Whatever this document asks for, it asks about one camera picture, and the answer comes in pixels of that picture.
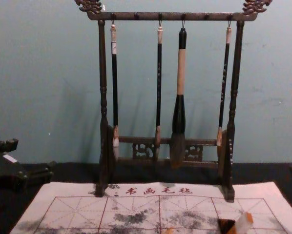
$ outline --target teal wall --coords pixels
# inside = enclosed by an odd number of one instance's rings
[[[240,12],[242,0],[104,0],[107,11]],[[121,135],[154,136],[158,22],[116,22]],[[226,22],[186,22],[187,137],[216,138]],[[178,32],[163,22],[162,136],[171,134]],[[110,22],[106,23],[112,124]],[[236,25],[232,24],[233,43]],[[230,50],[229,83],[233,46]],[[228,121],[229,91],[224,125]],[[245,25],[235,162],[292,162],[292,0]],[[20,140],[20,162],[98,162],[98,26],[73,0],[0,0],[0,138]],[[121,151],[129,155],[129,148]],[[168,156],[163,147],[162,157]],[[216,159],[216,149],[204,149]]]

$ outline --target calligraphy brush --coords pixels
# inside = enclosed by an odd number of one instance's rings
[[[115,158],[119,157],[118,129],[118,84],[117,84],[117,35],[116,26],[111,25],[111,60],[112,60],[112,89],[113,89],[113,138],[112,146]]]
[[[181,166],[185,157],[185,107],[184,107],[184,78],[186,58],[187,33],[184,26],[179,33],[179,56],[177,71],[177,95],[172,121],[172,136],[170,141],[170,162],[172,168]]]
[[[222,80],[222,92],[221,92],[221,104],[220,104],[220,117],[219,117],[219,129],[218,136],[216,140],[216,145],[222,145],[222,124],[223,124],[223,111],[224,111],[224,100],[225,100],[225,88],[226,88],[226,77],[228,73],[228,62],[229,62],[229,44],[231,38],[232,30],[230,27],[226,31],[226,46],[225,46],[225,56],[224,56],[224,68],[223,68],[223,80]]]
[[[162,68],[162,27],[158,28],[158,51],[157,51],[157,118],[156,118],[156,135],[155,135],[155,158],[159,156],[160,147],[160,109],[161,109],[161,68]]]

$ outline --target large calligraphy brush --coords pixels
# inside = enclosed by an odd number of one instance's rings
[[[170,161],[172,168],[182,165],[185,157],[185,107],[184,107],[184,78],[186,58],[187,33],[184,26],[179,33],[179,56],[177,71],[177,95],[172,121],[172,136],[170,141]]]

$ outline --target wooden post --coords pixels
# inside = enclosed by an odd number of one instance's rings
[[[99,30],[99,72],[101,88],[101,155],[100,155],[100,178],[96,184],[95,195],[103,196],[108,186],[108,120],[107,120],[107,75],[106,75],[106,50],[105,50],[105,21],[98,21]]]
[[[237,22],[237,32],[236,32],[236,43],[235,43],[235,53],[234,53],[234,64],[233,64],[233,74],[232,83],[230,90],[230,104],[229,104],[229,122],[227,126],[227,139],[226,139],[226,151],[224,158],[224,171],[222,187],[224,191],[224,198],[228,202],[234,201],[235,191],[232,186],[232,163],[233,163],[233,147],[234,147],[234,135],[235,135],[235,110],[236,110],[236,98],[238,92],[238,81],[239,81],[239,71],[240,71],[240,60],[242,54],[242,40],[243,40],[243,29],[245,22]]]

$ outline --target horizontal wooden bar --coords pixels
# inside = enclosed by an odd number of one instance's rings
[[[170,138],[161,138],[160,144],[169,145]],[[135,144],[154,144],[154,137],[134,137],[134,136],[120,136],[121,143],[135,143]],[[207,145],[216,146],[216,139],[186,139],[186,145]]]
[[[169,166],[170,159],[158,159],[154,161],[153,159],[132,159],[127,157],[118,158],[118,163],[125,165],[159,165],[159,166]],[[184,167],[204,167],[204,168],[218,168],[217,161],[205,161],[205,162],[196,162],[196,161],[183,161],[182,166]]]
[[[217,13],[192,13],[192,12],[101,12],[95,14],[87,12],[90,20],[185,20],[185,21],[254,21],[258,13],[244,15],[243,13],[217,12]]]

